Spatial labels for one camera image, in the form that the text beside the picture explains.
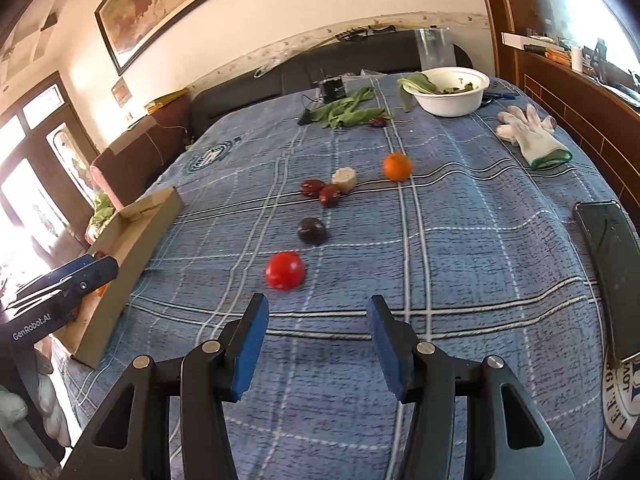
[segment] blue plaid bedspread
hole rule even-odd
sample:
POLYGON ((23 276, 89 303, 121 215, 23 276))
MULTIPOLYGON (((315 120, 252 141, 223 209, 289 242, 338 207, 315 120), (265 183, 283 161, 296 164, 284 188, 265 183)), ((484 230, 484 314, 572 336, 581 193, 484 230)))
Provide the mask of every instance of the blue plaid bedspread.
MULTIPOLYGON (((597 474, 620 444, 605 430, 601 305, 587 247, 572 218, 578 201, 615 195, 584 152, 569 164, 531 170, 519 149, 493 133, 496 115, 530 100, 498 102, 469 116, 436 118, 400 108, 396 76, 372 85, 372 106, 388 107, 386 129, 298 126, 300 94, 224 117, 153 189, 175 186, 184 209, 140 277, 98 370, 59 351, 82 426, 133 358, 185 355, 241 316, 254 292, 270 302, 270 323, 251 388, 225 405, 243 479, 390 479, 412 407, 386 389, 372 347, 365 302, 383 294, 399 319, 449 355, 501 355, 529 389, 576 478, 597 474), (406 152, 411 180, 385 180, 382 160, 406 152), (337 208, 298 193, 308 178, 330 180, 344 166, 359 185, 337 208), (320 218, 330 240, 296 236, 300 219, 320 218), (306 280, 268 288, 264 267, 297 251, 306 280)), ((174 478, 183 478, 178 403, 172 404, 174 478)), ((452 478, 462 476, 465 403, 457 404, 452 478)))

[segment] green vegetable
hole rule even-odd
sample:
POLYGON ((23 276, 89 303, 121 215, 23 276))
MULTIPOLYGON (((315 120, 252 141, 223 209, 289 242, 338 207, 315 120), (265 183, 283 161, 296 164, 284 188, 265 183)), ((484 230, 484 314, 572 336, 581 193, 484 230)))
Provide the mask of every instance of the green vegetable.
POLYGON ((319 122, 323 128, 339 126, 357 126, 366 124, 373 117, 384 117, 390 119, 384 108, 363 108, 356 110, 363 101, 369 101, 375 97, 374 89, 365 86, 358 90, 352 97, 338 99, 333 103, 322 105, 311 111, 311 120, 319 122))
POLYGON ((400 92, 400 98, 402 99, 402 108, 404 108, 405 112, 410 112, 414 108, 413 96, 404 89, 405 86, 423 94, 439 95, 460 94, 474 89, 473 83, 467 83, 462 89, 457 86, 450 86, 439 90, 438 87, 429 81, 429 78, 422 72, 414 72, 398 80, 398 90, 400 92))
POLYGON ((113 216, 116 209, 113 207, 113 203, 107 194, 100 192, 94 198, 94 211, 95 213, 89 220, 89 223, 99 229, 113 216))

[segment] orange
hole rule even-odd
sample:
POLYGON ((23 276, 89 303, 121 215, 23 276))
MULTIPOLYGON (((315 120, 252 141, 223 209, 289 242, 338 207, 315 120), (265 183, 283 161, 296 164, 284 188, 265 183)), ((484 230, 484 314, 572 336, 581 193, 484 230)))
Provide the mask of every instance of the orange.
POLYGON ((97 288, 95 291, 98 293, 98 296, 102 296, 104 294, 104 291, 107 290, 107 287, 109 286, 109 283, 101 286, 100 288, 97 288))
POLYGON ((411 160, 403 153, 389 153, 382 165, 386 177, 394 182, 402 182, 411 176, 411 160))

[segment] black electronic device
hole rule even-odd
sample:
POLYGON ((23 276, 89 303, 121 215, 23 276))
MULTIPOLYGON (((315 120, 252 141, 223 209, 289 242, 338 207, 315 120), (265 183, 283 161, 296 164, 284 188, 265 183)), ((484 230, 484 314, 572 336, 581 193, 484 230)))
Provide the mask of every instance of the black electronic device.
POLYGON ((617 202, 578 202, 577 220, 602 292, 613 365, 640 354, 640 248, 617 202))
POLYGON ((340 76, 325 78, 318 82, 318 87, 322 102, 326 105, 347 97, 347 91, 344 89, 344 83, 340 76))

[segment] cardboard box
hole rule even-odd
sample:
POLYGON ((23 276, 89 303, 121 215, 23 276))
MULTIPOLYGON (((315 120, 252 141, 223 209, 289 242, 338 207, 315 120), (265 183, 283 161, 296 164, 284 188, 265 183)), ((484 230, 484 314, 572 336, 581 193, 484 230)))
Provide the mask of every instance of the cardboard box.
POLYGON ((76 360, 98 367, 133 286, 181 209, 176 190, 161 189, 118 211, 89 248, 89 254, 103 251, 113 256, 120 272, 102 296, 85 296, 76 320, 54 333, 76 360))

